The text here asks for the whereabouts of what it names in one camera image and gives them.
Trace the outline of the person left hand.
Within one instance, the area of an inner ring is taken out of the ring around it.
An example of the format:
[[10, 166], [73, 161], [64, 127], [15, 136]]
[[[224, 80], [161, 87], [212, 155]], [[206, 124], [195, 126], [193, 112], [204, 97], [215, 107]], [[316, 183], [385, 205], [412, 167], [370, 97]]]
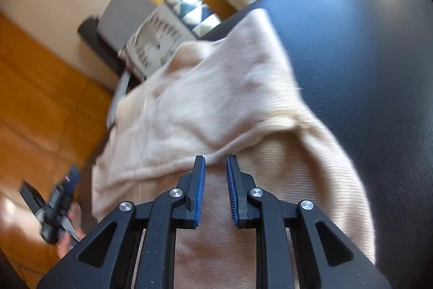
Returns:
[[57, 242], [57, 255], [60, 260], [72, 250], [75, 241], [80, 241], [85, 236], [81, 228], [81, 206], [77, 202], [72, 202], [67, 218], [70, 222], [70, 230], [64, 230]]

